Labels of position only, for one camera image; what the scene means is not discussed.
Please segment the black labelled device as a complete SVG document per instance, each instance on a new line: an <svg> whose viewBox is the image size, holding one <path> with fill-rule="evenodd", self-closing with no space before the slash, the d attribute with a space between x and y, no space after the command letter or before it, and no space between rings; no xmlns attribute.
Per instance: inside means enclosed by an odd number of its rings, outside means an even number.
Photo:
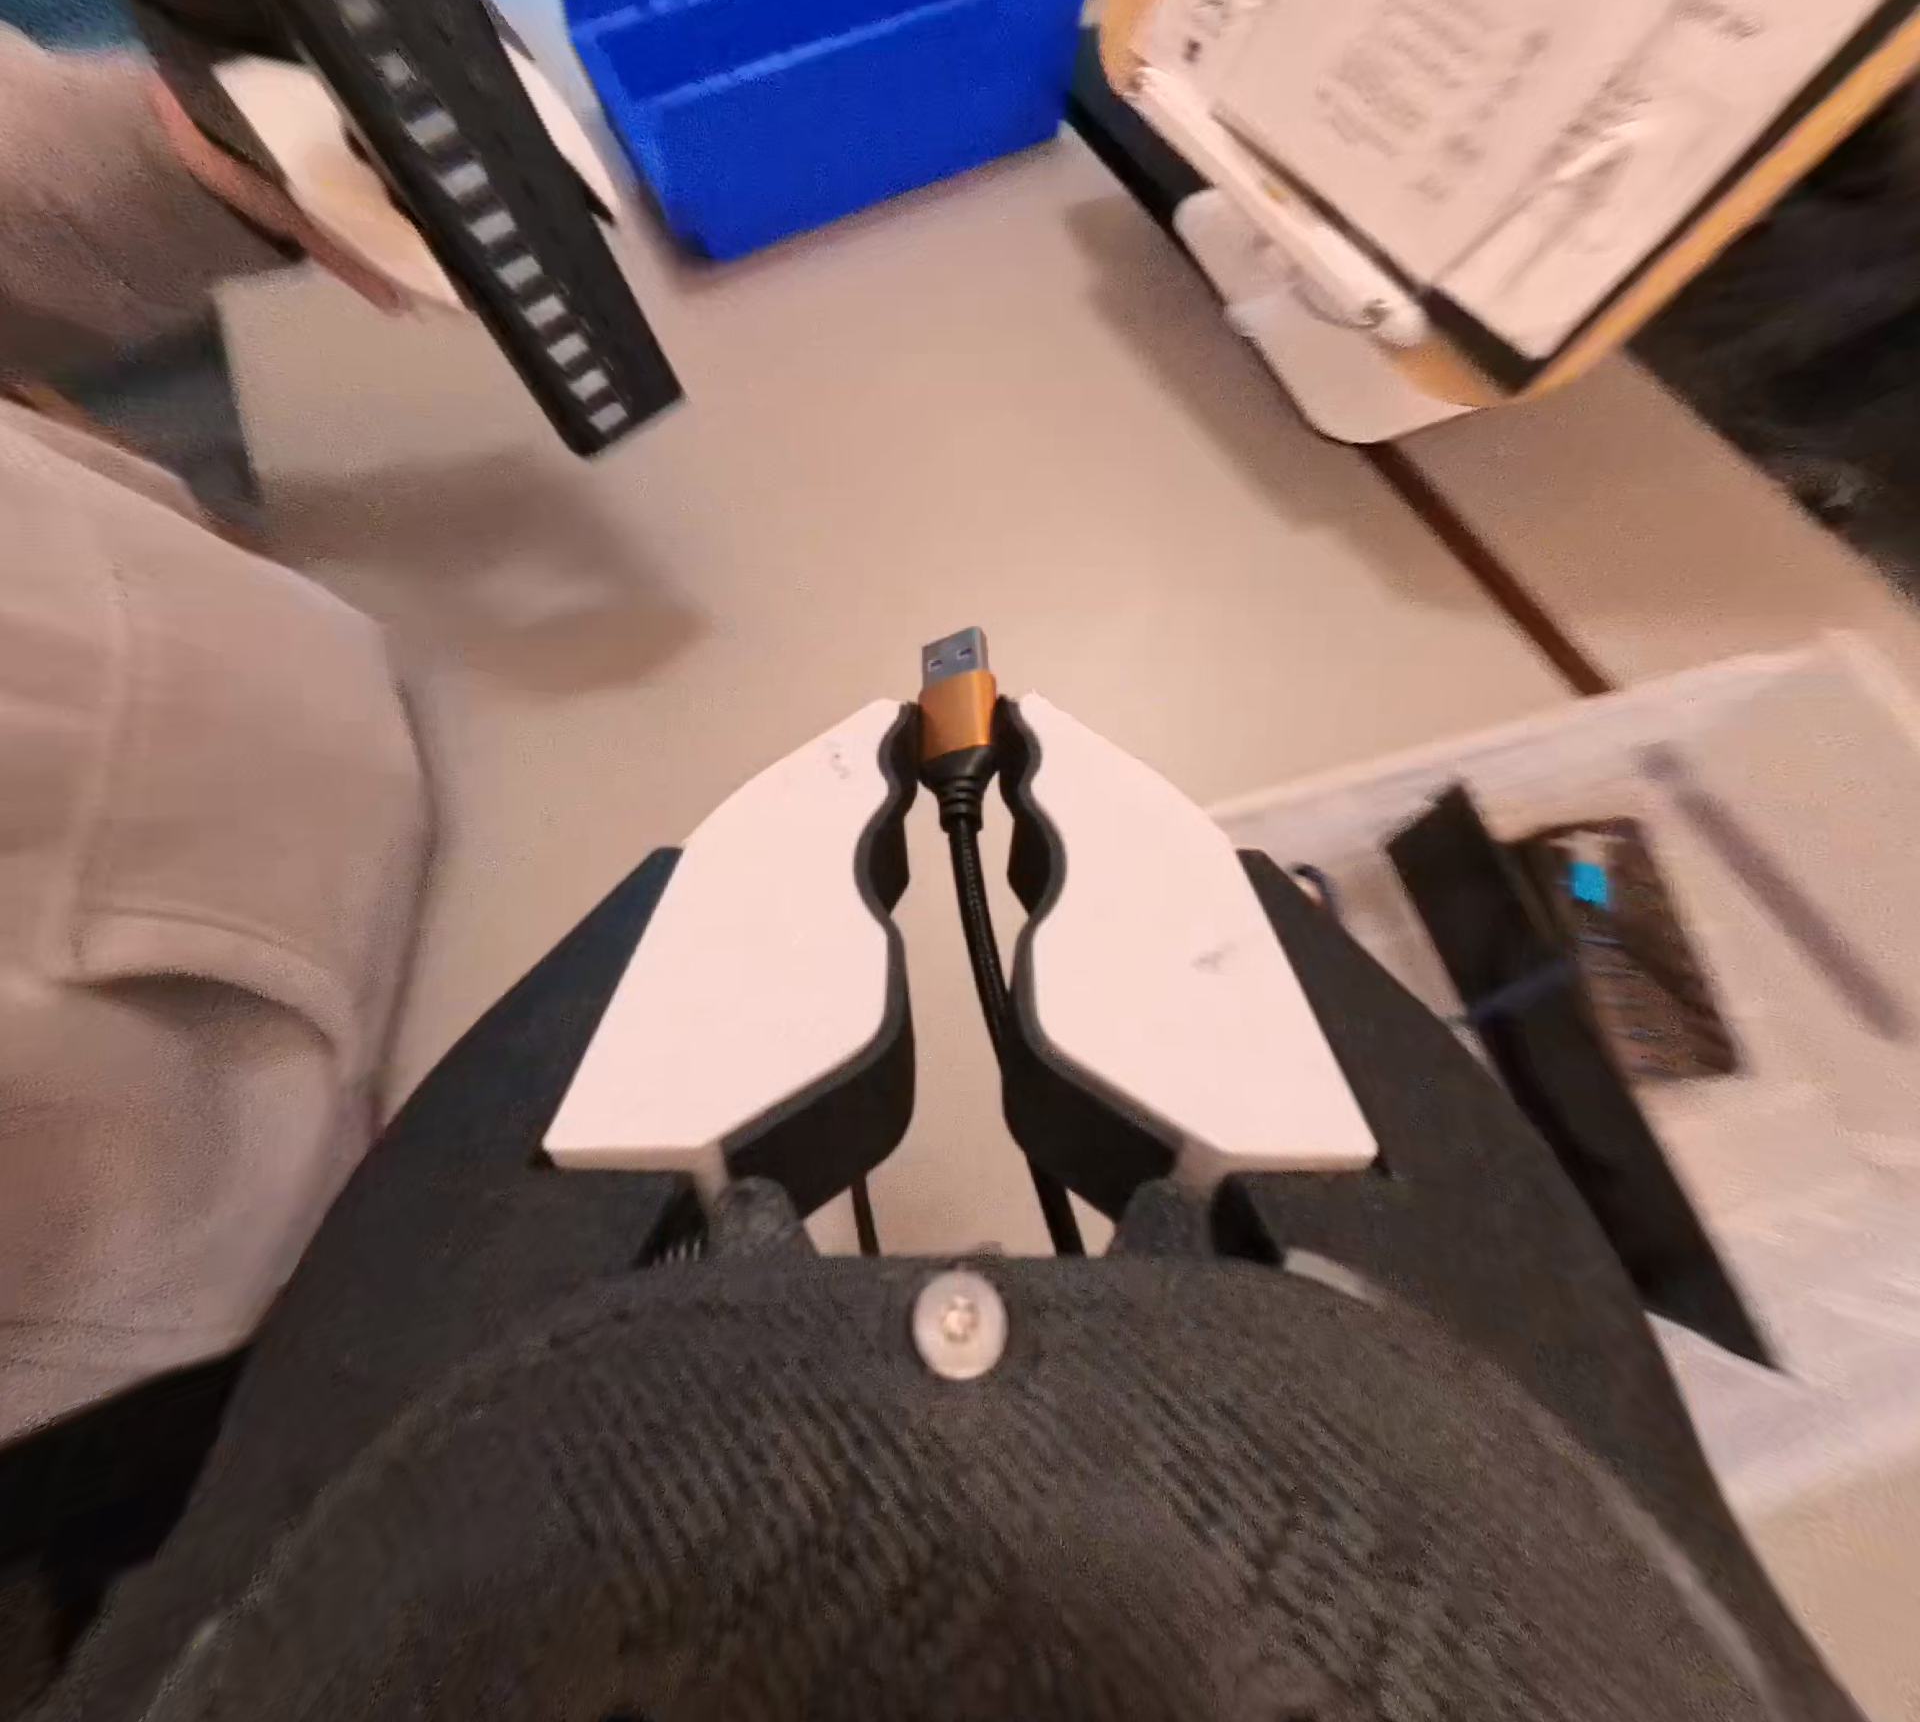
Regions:
<svg viewBox="0 0 1920 1722"><path fill-rule="evenodd" d="M1519 866L1621 1081L1682 1085L1741 1072L1741 1044L1640 817L1538 826L1519 839Z"/></svg>

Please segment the person's grey sweatshirt torso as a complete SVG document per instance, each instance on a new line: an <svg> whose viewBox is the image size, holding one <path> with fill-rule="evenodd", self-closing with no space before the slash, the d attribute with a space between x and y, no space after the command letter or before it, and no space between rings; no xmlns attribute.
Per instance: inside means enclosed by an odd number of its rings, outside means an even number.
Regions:
<svg viewBox="0 0 1920 1722"><path fill-rule="evenodd" d="M375 1131L423 851L373 617L2 404L2 1441L263 1319Z"/></svg>

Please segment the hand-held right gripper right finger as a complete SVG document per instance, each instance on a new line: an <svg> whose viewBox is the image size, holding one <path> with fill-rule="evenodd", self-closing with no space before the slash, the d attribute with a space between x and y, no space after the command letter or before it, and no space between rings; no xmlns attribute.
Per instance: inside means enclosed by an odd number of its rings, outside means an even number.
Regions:
<svg viewBox="0 0 1920 1722"><path fill-rule="evenodd" d="M1046 694L1000 702L1012 817L1000 1105L1068 1194L1360 1173L1379 1137L1220 822Z"/></svg>

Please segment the blue plastic bin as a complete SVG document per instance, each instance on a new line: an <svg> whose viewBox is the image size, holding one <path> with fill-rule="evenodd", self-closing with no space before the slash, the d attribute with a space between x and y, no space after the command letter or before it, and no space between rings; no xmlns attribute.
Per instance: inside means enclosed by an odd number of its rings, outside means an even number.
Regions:
<svg viewBox="0 0 1920 1722"><path fill-rule="evenodd" d="M1046 143L1086 13L1086 0L560 2L660 226L717 262Z"/></svg>

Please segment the person's left hand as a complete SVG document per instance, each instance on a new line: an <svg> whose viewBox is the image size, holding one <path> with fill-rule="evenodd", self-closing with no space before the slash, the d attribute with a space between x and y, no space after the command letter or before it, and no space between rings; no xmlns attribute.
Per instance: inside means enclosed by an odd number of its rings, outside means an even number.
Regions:
<svg viewBox="0 0 1920 1722"><path fill-rule="evenodd" d="M408 312L411 297L375 269L370 269L355 251L334 243L316 219L310 219L274 184L267 184L253 166L226 152L168 93L168 86L149 71L149 104L157 125L181 171L220 200L233 216L243 216L263 243L292 251L351 292L358 292L380 312Z"/></svg>

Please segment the black divider panel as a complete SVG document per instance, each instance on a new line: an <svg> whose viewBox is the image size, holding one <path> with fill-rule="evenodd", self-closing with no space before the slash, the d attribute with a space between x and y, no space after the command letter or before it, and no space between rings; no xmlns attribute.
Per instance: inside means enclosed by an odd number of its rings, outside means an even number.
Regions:
<svg viewBox="0 0 1920 1722"><path fill-rule="evenodd" d="M1577 947L1521 856L1461 781L1387 839L1467 1029L1545 1137L1645 1311L1757 1369L1782 1369L1607 1048Z"/></svg>

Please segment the black usb cable orange plug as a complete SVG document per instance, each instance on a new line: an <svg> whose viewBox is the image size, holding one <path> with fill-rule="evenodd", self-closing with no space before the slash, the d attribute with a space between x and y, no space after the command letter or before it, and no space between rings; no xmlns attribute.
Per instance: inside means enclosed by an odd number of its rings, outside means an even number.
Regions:
<svg viewBox="0 0 1920 1722"><path fill-rule="evenodd" d="M994 730L1000 685L987 660L987 638L968 627L927 639L919 653L919 694L917 702L900 702L893 727L877 744L877 810L862 826L851 869L862 892L877 899L877 915L888 921L908 892L908 844L900 826L925 790L943 829L973 1005L994 1060L1000 1114L1012 1126L1020 1038L979 846L984 798L1000 771Z"/></svg>

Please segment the person's left forearm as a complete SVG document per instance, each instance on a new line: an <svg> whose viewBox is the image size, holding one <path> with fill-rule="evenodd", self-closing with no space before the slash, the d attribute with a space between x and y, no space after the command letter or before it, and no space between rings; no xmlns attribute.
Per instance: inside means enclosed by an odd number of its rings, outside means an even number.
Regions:
<svg viewBox="0 0 1920 1722"><path fill-rule="evenodd" d="M0 365L56 376L173 344L227 281L299 255L263 243L167 143L149 63L0 29Z"/></svg>

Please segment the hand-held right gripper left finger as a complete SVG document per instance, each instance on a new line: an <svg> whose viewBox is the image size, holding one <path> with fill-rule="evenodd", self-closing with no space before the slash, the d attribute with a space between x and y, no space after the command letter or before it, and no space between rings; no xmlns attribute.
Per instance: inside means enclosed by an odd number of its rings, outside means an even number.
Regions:
<svg viewBox="0 0 1920 1722"><path fill-rule="evenodd" d="M919 727L872 699L723 798L677 846L542 1131L560 1170L846 1194L917 1109L893 923Z"/></svg>

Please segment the clear plastic bin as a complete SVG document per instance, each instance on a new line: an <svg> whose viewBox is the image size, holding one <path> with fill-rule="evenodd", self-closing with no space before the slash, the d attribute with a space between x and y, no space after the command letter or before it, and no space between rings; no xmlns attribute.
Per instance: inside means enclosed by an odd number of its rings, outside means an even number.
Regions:
<svg viewBox="0 0 1920 1722"><path fill-rule="evenodd" d="M1450 781L1506 844L1650 826L1741 1072L1631 1091L1782 1369L1650 1319L1808 1637L1869 1719L1916 1719L1916 691L1823 638L1211 804L1328 875L1349 934L1488 1063L1387 860Z"/></svg>

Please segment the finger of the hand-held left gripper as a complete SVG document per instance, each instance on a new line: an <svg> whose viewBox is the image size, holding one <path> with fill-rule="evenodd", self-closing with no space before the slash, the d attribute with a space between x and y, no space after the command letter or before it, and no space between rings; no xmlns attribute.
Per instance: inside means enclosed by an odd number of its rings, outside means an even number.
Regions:
<svg viewBox="0 0 1920 1722"><path fill-rule="evenodd" d="M211 82L253 132L279 189L326 243L380 273L411 304L468 312L420 226L388 195L380 166L355 141L334 93L299 63L233 56Z"/></svg>
<svg viewBox="0 0 1920 1722"><path fill-rule="evenodd" d="M563 152L569 171L581 178L595 216L605 226L618 226L618 185L613 185L603 152L595 150L583 124L575 119L575 108L542 78L542 66L535 63L535 56L522 44L504 36L504 56L547 132L547 141L554 143L554 152Z"/></svg>

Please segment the black multi-port usb hub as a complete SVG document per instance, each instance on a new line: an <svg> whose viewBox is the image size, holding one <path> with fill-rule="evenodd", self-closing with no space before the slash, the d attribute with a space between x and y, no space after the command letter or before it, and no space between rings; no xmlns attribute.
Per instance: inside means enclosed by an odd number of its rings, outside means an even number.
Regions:
<svg viewBox="0 0 1920 1722"><path fill-rule="evenodd" d="M560 439L595 456L683 404L683 382L547 141L486 0L270 0L388 195ZM220 124L263 162L206 66Z"/></svg>

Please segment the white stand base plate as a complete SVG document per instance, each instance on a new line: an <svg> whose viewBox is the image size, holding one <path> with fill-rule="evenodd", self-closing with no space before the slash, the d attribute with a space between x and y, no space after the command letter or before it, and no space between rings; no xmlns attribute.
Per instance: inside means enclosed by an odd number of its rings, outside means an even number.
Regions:
<svg viewBox="0 0 1920 1722"><path fill-rule="evenodd" d="M1407 351L1360 325L1360 308L1309 281L1228 195L1194 189L1170 226L1211 284L1228 330L1319 436L1383 443L1480 410L1420 385L1404 365Z"/></svg>

